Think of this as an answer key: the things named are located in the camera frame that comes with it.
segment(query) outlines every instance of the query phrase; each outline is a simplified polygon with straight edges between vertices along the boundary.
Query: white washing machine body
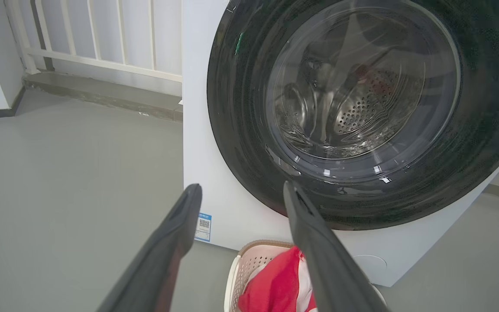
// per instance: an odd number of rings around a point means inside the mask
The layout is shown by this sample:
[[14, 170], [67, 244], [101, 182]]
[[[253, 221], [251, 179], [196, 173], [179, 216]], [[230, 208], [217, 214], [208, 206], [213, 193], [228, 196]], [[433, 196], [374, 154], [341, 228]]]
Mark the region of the white washing machine body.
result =
[[[209, 243], [240, 250], [258, 239], [291, 241], [288, 219], [250, 194], [228, 168], [215, 142], [207, 108], [207, 68], [224, 0], [182, 0], [184, 185], [203, 189]], [[449, 206], [418, 220], [369, 231], [335, 231], [370, 281], [392, 286], [457, 221], [499, 168]]]

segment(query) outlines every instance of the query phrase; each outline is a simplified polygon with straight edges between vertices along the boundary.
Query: clothes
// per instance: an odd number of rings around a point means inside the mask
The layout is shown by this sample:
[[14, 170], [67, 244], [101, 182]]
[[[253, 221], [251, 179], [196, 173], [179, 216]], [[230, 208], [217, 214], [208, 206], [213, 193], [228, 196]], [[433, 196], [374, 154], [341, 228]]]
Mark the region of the clothes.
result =
[[301, 251], [294, 246], [250, 275], [238, 308], [241, 312], [316, 312], [307, 261]]

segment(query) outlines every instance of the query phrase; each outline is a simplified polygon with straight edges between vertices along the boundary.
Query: white railing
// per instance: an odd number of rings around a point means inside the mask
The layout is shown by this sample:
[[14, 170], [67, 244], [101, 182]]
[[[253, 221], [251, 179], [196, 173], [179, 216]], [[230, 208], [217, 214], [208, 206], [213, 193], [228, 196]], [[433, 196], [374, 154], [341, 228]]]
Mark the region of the white railing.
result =
[[73, 32], [71, 28], [71, 19], [69, 16], [68, 4], [67, 0], [61, 0], [61, 10], [63, 14], [64, 21], [64, 29], [67, 35], [67, 42], [69, 47], [69, 53], [57, 52], [53, 51], [51, 46], [51, 40], [49, 37], [49, 32], [47, 28], [47, 24], [45, 21], [45, 16], [43, 12], [43, 4], [42, 0], [36, 0], [36, 11], [39, 19], [39, 26], [41, 28], [43, 41], [45, 43], [45, 49], [42, 48], [34, 48], [30, 45], [28, 34], [26, 33], [26, 26], [24, 24], [24, 19], [22, 16], [22, 11], [20, 9], [20, 5], [18, 0], [8, 0], [8, 4], [10, 7], [10, 14], [14, 20], [14, 26], [16, 28], [16, 36], [18, 43], [20, 45], [20, 49], [22, 50], [22, 54], [24, 56], [24, 63], [26, 66], [26, 72], [33, 74], [38, 73], [38, 69], [36, 68], [36, 64], [34, 62], [33, 56], [40, 57], [49, 57], [52, 59], [61, 59], [63, 61], [76, 62], [86, 65], [93, 65], [98, 67], [104, 67], [109, 69], [115, 69], [117, 71], [127, 71], [130, 73], [147, 75], [150, 77], [167, 79], [170, 81], [178, 81], [182, 82], [181, 75], [175, 75], [173, 73], [167, 73], [164, 71], [158, 71], [156, 69], [156, 53], [155, 53], [155, 21], [154, 21], [154, 0], [147, 0], [147, 10], [149, 12], [149, 21], [150, 21], [150, 35], [149, 35], [149, 46], [150, 46], [150, 55], [151, 55], [151, 68], [138, 67], [134, 65], [130, 65], [128, 63], [128, 51], [126, 45], [126, 33], [124, 27], [124, 19], [123, 19], [123, 0], [116, 0], [117, 2], [117, 19], [119, 22], [119, 38], [120, 38], [120, 48], [122, 53], [122, 62], [113, 62], [101, 59], [101, 50], [99, 44], [99, 37], [97, 36], [97, 27], [94, 19], [94, 7], [93, 0], [87, 0], [87, 13], [90, 20], [91, 26], [91, 37], [93, 40], [94, 51], [95, 51], [95, 59], [90, 57], [83, 57], [77, 55], [77, 51], [75, 48], [75, 41], [73, 39]]

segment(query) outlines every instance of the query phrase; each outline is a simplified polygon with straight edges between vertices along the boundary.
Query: concrete ledge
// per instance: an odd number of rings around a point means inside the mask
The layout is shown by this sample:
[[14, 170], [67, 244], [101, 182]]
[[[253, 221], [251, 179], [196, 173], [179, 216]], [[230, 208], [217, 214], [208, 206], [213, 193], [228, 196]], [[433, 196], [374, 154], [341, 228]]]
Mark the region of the concrete ledge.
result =
[[46, 71], [24, 79], [26, 89], [139, 112], [182, 122], [181, 97], [148, 91], [107, 81]]

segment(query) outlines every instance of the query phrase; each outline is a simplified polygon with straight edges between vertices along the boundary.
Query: washing machine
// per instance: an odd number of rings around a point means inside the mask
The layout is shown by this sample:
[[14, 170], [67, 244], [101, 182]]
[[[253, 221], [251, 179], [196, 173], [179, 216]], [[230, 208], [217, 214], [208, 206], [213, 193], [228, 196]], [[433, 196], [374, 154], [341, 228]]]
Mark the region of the washing machine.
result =
[[182, 5], [196, 239], [291, 241], [293, 180], [392, 286], [499, 171], [499, 0]]

